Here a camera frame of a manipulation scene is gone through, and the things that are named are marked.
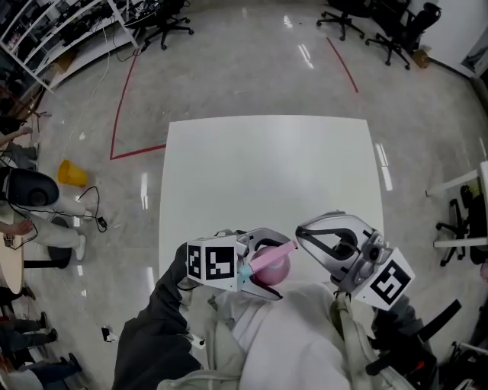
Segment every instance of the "white shelving unit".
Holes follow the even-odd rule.
[[[72,75],[74,72],[82,68],[83,66],[89,64],[91,61],[94,59],[97,59],[99,56],[103,56],[105,53],[110,52],[113,49],[116,49],[120,46],[125,45],[126,43],[132,43],[133,46],[137,49],[138,45],[137,42],[134,38],[134,35],[130,30],[125,28],[124,26],[124,19],[122,18],[122,15],[120,15],[119,10],[117,10],[117,6],[114,4],[113,0],[107,0],[107,3],[111,6],[113,14],[109,17],[104,19],[102,22],[96,24],[95,26],[92,26],[93,28],[83,35],[80,36],[77,40],[74,40],[67,46],[63,46],[63,42],[59,42],[57,45],[55,45],[53,48],[51,48],[49,51],[47,51],[47,54],[44,56],[43,60],[40,62],[40,64],[35,68],[31,69],[29,66],[29,62],[33,59],[33,57],[37,54],[39,50],[41,50],[46,43],[48,43],[53,37],[55,37],[64,27],[66,27],[68,24],[72,23],[76,18],[80,17],[83,15],[85,12],[89,11],[93,7],[95,7],[98,3],[102,2],[103,0],[93,0],[89,4],[87,4],[85,7],[80,8],[75,14],[73,14],[71,17],[66,19],[61,25],[58,27],[53,28],[49,33],[47,33],[40,42],[37,44],[36,47],[34,47],[27,58],[24,61],[21,61],[17,55],[16,51],[18,49],[18,46],[21,44],[22,40],[32,31],[32,29],[38,24],[42,18],[44,18],[48,12],[53,10],[53,7],[60,1],[60,0],[54,0],[53,3],[49,6],[48,9],[46,9],[41,16],[39,16],[31,26],[24,32],[24,34],[19,38],[18,42],[15,43],[15,45],[12,47],[10,50],[7,47],[7,44],[4,42],[4,39],[8,32],[16,25],[18,22],[19,17],[25,12],[27,7],[29,6],[30,3],[35,0],[27,0],[26,4],[24,7],[21,9],[21,11],[14,17],[14,20],[11,22],[11,24],[7,27],[5,32],[3,33],[2,37],[0,37],[0,47],[5,50],[13,59],[14,61],[20,65],[27,73],[29,73],[32,77],[36,79],[37,82],[42,84],[49,92],[53,93],[53,89],[55,88],[62,80],[64,80],[66,77]],[[92,37],[94,34],[99,32],[102,28],[106,29],[107,27],[111,26],[112,24],[117,24],[117,26],[113,26],[111,28],[114,28],[113,32],[113,37],[112,33],[107,34],[107,41],[105,39],[93,39],[90,40],[89,38]],[[64,52],[67,50],[73,48],[74,46],[77,46],[77,55],[76,58],[72,61],[71,65],[69,68],[64,72],[64,73],[57,73],[51,83],[47,85],[40,77],[39,75],[41,72],[47,68],[51,63],[56,61]]]

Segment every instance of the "tiled floor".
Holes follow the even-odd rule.
[[[386,67],[385,52],[365,46],[356,33],[348,32],[341,42],[337,26],[316,28],[322,10],[316,5],[185,9],[195,35],[170,34],[165,52],[156,38],[137,57],[113,156],[164,144],[168,124],[176,120],[255,114],[366,119],[373,142],[384,147],[392,180],[393,189],[387,190],[381,179],[385,235],[418,275],[409,291],[414,306],[428,321],[454,298],[463,305],[432,341],[442,358],[453,340],[469,337],[486,285],[468,259],[439,267],[443,252],[434,250],[432,240],[435,223],[447,219],[448,197],[426,198],[424,189],[482,161],[480,139],[488,145],[488,120],[466,80],[434,65],[408,72],[397,57]],[[369,21],[358,25],[369,36],[377,32]],[[121,50],[119,57],[132,50]],[[83,222],[85,260],[73,260],[65,270],[27,270],[25,279],[37,301],[28,305],[22,298],[15,304],[18,314],[47,312],[59,332],[53,351],[77,354],[85,367],[77,380],[90,389],[110,388],[113,380],[117,345],[103,342],[100,327],[108,324],[119,334],[144,307],[159,275],[165,151],[110,160],[115,113],[131,63],[111,56],[109,72],[91,100],[106,58],[61,85],[57,98],[47,94],[42,102],[53,116],[41,120],[40,170],[55,177],[63,154],[86,169],[100,189],[100,211],[109,229],[100,234]],[[67,186],[62,191],[81,193]],[[86,201],[93,204],[95,198]],[[44,254],[30,247],[26,256]]]

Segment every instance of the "red floor line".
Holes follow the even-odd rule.
[[[129,74],[127,75],[127,78],[125,80],[124,89],[122,90],[122,96],[120,96],[119,106],[117,107],[117,113],[115,114],[114,131],[112,132],[112,145],[110,148],[110,160],[114,159],[115,133],[117,132],[117,125],[119,122],[120,108],[122,107],[122,102],[124,101],[124,96],[125,96],[125,91],[127,89],[127,84],[129,84],[130,75],[132,74],[132,69],[134,68],[134,65],[136,65],[137,57],[138,57],[138,55],[134,56],[134,60],[132,61],[132,64],[130,65]]]
[[[342,66],[344,67],[344,70],[345,72],[348,74],[349,76],[349,79],[351,80],[351,83],[352,83],[352,86],[354,87],[354,90],[356,91],[356,94],[359,93],[358,91],[358,87],[356,86],[356,83],[354,82],[354,79],[352,78],[351,76],[351,73],[347,67],[347,65],[345,64],[344,60],[342,59],[341,55],[339,54],[339,52],[337,51],[336,47],[332,44],[332,41],[329,39],[329,37],[327,37],[327,41],[329,42],[330,46],[332,47],[332,49],[334,50],[335,54],[337,55],[337,57],[339,58],[339,61],[341,62]]]
[[[151,146],[150,148],[145,148],[140,150],[134,150],[133,152],[123,153],[122,155],[116,155],[115,157],[112,157],[111,160],[117,160],[118,158],[129,157],[130,155],[139,155],[141,153],[151,152],[152,150],[159,150],[159,149],[166,149],[166,144]]]

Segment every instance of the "pink handle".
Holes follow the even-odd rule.
[[[249,266],[252,268],[252,272],[256,273],[262,270],[263,268],[272,265],[276,260],[279,260],[284,255],[289,254],[294,249],[297,249],[297,243],[291,240],[286,244],[273,248],[270,251],[263,254],[262,256],[253,259],[249,263]]]

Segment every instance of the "sneaker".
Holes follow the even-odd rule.
[[[32,291],[32,289],[30,287],[27,287],[25,286],[23,289],[22,289],[22,295],[23,296],[28,296],[30,299],[32,299],[33,301],[36,300],[36,296],[34,295],[34,292]]]
[[[47,329],[47,314],[46,312],[40,313],[39,324],[42,329]]]
[[[92,219],[92,218],[93,218],[93,213],[90,210],[86,210],[83,219]]]
[[[51,329],[51,332],[47,334],[47,338],[49,338],[49,342],[52,343],[58,339],[58,332],[56,332],[56,329]]]
[[[75,249],[76,260],[81,261],[85,257],[86,236],[79,235],[79,246]]]
[[[68,356],[69,356],[69,360],[71,361],[73,366],[76,367],[78,372],[83,371],[83,368],[79,365],[78,360],[75,358],[75,355],[73,355],[72,353],[68,353]]]

